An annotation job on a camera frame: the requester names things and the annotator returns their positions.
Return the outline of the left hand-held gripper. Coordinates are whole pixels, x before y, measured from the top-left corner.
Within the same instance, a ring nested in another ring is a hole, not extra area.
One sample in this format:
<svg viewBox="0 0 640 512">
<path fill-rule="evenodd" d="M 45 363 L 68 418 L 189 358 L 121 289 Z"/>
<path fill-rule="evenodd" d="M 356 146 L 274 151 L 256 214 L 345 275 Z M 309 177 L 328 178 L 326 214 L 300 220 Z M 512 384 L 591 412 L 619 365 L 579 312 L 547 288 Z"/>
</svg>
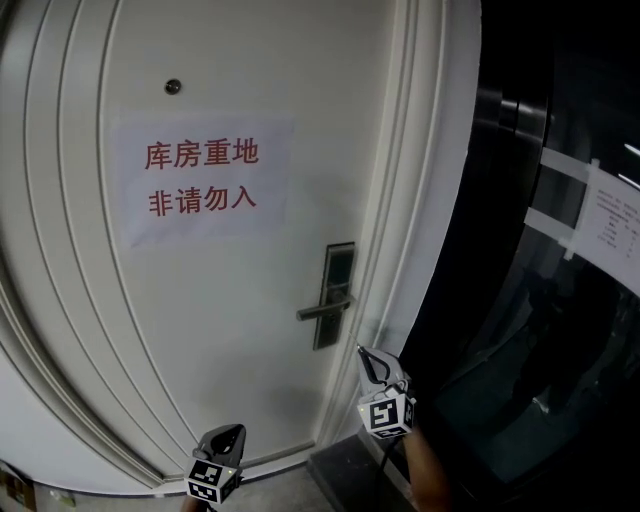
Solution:
<svg viewBox="0 0 640 512">
<path fill-rule="evenodd" d="M 241 460 L 246 427 L 224 425 L 203 435 L 192 451 L 185 482 L 188 494 L 212 504 L 223 504 L 241 484 Z"/>
</svg>

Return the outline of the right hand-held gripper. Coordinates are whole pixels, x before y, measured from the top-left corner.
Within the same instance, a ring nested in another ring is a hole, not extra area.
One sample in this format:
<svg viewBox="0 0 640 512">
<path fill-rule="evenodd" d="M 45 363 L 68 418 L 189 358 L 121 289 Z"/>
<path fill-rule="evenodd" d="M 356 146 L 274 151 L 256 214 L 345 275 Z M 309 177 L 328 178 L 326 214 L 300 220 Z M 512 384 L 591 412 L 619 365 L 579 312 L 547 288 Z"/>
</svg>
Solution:
<svg viewBox="0 0 640 512">
<path fill-rule="evenodd" d="M 357 345 L 361 399 L 357 411 L 364 428 L 380 440 L 412 432 L 416 399 L 409 395 L 410 377 L 398 358 L 388 352 Z"/>
</svg>

